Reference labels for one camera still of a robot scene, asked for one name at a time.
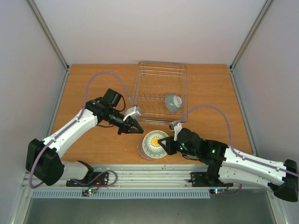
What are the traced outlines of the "pale green bowl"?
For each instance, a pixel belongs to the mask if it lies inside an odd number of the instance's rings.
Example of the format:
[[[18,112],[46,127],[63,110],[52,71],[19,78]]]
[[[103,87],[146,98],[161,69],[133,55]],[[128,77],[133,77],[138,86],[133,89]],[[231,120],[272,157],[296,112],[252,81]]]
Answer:
[[[196,156],[193,156],[193,155],[182,154],[182,157],[187,160],[199,161],[199,158],[197,158]]]

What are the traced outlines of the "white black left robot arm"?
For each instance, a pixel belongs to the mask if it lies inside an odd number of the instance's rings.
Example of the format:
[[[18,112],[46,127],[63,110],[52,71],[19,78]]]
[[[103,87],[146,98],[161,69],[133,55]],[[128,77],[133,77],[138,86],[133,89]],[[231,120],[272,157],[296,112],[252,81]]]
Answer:
[[[83,134],[102,121],[118,127],[118,135],[142,134],[144,130],[136,120],[141,115],[140,107],[134,105],[122,114],[116,109],[122,98],[120,93],[108,89],[103,97],[85,102],[79,113],[61,129],[43,140],[33,139],[28,145],[25,166],[30,173],[30,187],[37,188],[32,182],[33,177],[48,186],[61,179],[70,179],[82,186],[92,184],[97,177],[89,164],[65,162],[61,158]]]

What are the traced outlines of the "right controller board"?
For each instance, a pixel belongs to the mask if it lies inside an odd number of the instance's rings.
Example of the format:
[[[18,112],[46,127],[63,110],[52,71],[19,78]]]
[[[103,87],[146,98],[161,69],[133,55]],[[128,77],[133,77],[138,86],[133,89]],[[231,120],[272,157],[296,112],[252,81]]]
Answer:
[[[228,189],[219,189],[219,188],[215,188],[215,189],[210,189],[210,194],[211,195],[220,195],[220,194],[224,194],[228,191]]]

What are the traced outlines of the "aluminium frame rails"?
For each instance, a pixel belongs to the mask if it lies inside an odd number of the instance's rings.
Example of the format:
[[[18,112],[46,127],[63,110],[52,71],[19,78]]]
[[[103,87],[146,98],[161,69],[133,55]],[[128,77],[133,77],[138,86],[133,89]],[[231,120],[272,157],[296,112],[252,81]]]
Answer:
[[[187,64],[188,109],[213,105],[227,116],[236,149],[251,153],[228,65],[233,63],[265,0],[34,0],[64,61],[52,47],[27,0],[0,1],[1,75],[4,119],[1,166],[4,196],[21,187],[27,147],[60,129],[81,109],[89,79],[102,71],[120,77],[132,97],[139,61]],[[235,67],[237,89],[258,156],[299,162],[298,9],[296,0],[274,1]],[[117,128],[92,128],[67,150],[64,160],[114,164],[119,181],[111,189],[187,188],[183,177],[196,161],[174,155],[145,161],[142,135],[117,135]],[[29,224],[276,222],[264,190],[207,200],[32,201]]]

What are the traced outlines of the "pink patterned bowl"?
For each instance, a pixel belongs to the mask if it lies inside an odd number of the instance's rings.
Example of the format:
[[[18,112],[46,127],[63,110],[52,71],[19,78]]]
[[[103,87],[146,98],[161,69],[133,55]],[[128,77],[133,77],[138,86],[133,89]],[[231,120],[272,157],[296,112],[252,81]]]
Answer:
[[[140,140],[139,143],[138,143],[138,146],[137,146],[137,151],[138,151],[140,157],[141,157],[142,159],[144,159],[144,160],[147,160],[147,161],[152,161],[152,160],[154,160],[153,158],[149,157],[149,156],[145,153],[145,151],[144,151],[144,149],[143,149],[142,142],[143,142],[143,140]]]

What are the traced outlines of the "controller board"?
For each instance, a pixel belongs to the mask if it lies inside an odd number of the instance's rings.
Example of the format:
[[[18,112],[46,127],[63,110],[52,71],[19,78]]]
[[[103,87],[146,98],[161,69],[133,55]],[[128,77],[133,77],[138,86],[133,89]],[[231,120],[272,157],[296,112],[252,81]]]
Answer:
[[[220,195],[220,194],[224,194],[228,191],[228,189],[219,189],[219,188],[215,188],[215,189],[210,189],[210,194],[211,195]]]
[[[91,196],[91,195],[94,195],[96,193],[97,193],[96,189],[85,189],[85,190],[82,190],[81,195],[82,196]]]

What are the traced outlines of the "grey speckled bowl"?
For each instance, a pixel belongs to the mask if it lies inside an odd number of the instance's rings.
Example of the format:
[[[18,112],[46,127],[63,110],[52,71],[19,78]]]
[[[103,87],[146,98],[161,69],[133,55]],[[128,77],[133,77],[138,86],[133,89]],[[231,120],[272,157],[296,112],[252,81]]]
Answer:
[[[167,94],[164,98],[166,108],[170,113],[177,113],[182,107],[182,99],[175,94]]]

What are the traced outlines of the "yellow blue patterned bowl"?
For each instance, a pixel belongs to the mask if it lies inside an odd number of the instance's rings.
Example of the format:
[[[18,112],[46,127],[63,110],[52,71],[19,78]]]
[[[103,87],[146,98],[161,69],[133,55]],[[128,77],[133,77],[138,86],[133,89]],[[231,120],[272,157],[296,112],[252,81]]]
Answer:
[[[158,141],[164,138],[168,138],[168,134],[154,130],[145,135],[142,141],[143,151],[147,156],[152,159],[161,159],[167,155],[167,152],[159,145]]]

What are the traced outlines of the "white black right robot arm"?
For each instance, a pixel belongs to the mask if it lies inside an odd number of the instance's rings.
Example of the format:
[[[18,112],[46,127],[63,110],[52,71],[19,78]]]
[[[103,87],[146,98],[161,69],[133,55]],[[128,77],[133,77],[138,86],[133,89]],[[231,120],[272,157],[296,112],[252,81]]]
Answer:
[[[205,179],[210,186],[245,184],[264,188],[284,201],[299,200],[299,171],[293,160],[259,158],[219,141],[204,140],[187,128],[157,143],[168,155],[180,153],[207,165]]]

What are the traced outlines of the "left controller board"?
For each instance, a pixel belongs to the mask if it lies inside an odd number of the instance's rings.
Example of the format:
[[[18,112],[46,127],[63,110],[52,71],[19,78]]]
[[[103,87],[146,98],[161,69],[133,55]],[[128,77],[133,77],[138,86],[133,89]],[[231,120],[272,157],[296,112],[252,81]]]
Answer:
[[[96,193],[97,193],[96,189],[85,189],[85,190],[82,190],[81,195],[82,196],[91,196],[91,195],[94,195]]]

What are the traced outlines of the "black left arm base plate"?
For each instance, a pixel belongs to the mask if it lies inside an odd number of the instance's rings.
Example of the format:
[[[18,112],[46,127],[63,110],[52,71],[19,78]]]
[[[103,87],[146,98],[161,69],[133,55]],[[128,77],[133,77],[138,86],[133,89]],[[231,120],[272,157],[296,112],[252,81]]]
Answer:
[[[108,185],[108,172],[89,173],[82,180],[70,179],[66,181],[67,187],[90,187],[98,185]]]

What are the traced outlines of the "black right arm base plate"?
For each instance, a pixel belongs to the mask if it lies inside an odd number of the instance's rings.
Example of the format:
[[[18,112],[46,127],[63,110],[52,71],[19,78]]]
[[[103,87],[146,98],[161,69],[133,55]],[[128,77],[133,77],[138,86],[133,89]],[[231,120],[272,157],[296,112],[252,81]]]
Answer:
[[[192,187],[233,187],[233,183],[222,183],[219,180],[211,181],[206,177],[206,172],[191,172],[190,179],[188,180]]]

